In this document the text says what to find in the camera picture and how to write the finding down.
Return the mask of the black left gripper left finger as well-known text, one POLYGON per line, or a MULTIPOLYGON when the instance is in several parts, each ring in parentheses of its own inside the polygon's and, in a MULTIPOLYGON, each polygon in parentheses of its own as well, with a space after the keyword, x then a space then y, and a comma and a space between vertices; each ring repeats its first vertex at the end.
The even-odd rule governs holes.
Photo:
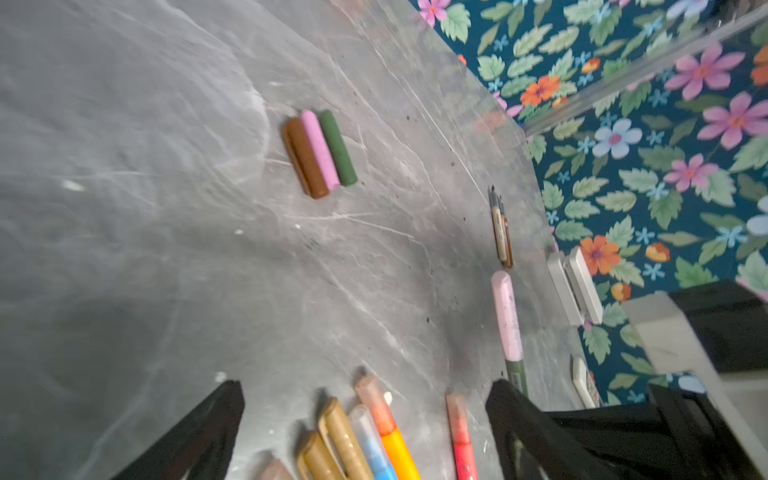
POLYGON ((227 380, 117 479, 223 479, 229 470, 245 401, 239 381, 227 380))

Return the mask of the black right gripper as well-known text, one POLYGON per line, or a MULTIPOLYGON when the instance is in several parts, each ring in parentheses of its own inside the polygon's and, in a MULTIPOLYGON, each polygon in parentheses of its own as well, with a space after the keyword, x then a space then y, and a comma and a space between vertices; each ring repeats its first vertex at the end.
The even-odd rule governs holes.
POLYGON ((649 387, 644 403, 549 417, 627 478, 754 479, 756 467, 706 394, 649 387))

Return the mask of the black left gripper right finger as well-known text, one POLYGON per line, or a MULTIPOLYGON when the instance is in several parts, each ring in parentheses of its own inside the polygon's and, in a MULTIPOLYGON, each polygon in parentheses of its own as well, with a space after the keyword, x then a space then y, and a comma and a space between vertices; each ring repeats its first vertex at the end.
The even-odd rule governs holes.
POLYGON ((551 479, 618 477, 509 381, 500 379, 493 382, 485 410, 505 479, 519 477, 516 441, 522 444, 551 479))

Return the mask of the tan pen gold cap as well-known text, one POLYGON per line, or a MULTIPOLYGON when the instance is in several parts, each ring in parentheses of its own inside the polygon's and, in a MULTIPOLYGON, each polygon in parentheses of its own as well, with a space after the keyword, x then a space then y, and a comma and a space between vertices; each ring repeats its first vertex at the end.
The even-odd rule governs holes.
POLYGON ((304 480, 344 480, 345 475, 321 435, 311 431, 296 455, 296 466, 304 480))

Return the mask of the green pen pink cap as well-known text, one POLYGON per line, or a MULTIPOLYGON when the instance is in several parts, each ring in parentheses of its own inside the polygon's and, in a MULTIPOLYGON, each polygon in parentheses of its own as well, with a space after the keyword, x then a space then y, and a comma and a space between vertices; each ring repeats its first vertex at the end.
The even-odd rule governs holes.
POLYGON ((523 342, 510 275, 506 271, 495 272, 491 287, 507 376, 512 385, 527 396, 523 342))

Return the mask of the pink pen gold cap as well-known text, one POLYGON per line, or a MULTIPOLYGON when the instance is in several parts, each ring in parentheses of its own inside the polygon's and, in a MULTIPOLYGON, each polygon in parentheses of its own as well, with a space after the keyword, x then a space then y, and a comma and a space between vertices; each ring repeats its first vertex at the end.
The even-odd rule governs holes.
POLYGON ((321 409, 318 431, 344 479, 374 479, 350 420, 336 397, 329 397, 321 409))

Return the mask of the beige pen body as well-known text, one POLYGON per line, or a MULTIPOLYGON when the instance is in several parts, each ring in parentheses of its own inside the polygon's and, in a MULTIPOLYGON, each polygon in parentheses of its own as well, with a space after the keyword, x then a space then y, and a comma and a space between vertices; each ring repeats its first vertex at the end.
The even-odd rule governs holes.
POLYGON ((503 233, 503 220, 498 202, 497 195, 495 193, 495 187, 489 188, 489 203, 491 207, 491 215, 494 225, 494 234, 497 246, 498 258, 503 266, 506 266, 509 260, 506 236, 503 233))

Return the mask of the brown pen cap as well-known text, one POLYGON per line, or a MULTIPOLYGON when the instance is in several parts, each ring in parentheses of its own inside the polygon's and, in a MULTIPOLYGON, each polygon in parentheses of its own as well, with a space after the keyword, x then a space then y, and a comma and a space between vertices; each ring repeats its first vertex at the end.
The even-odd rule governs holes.
POLYGON ((329 187, 320 170, 308 134, 298 117, 291 117, 285 123, 282 138, 304 193, 312 199, 328 196, 329 187))

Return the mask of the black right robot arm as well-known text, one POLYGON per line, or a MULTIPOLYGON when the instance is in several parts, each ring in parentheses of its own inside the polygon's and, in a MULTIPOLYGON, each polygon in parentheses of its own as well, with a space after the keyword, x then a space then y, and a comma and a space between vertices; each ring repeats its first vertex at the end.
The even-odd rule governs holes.
POLYGON ((766 302, 722 280, 624 309, 654 372, 700 389, 651 385, 644 403, 551 418, 622 478, 766 478, 766 302))

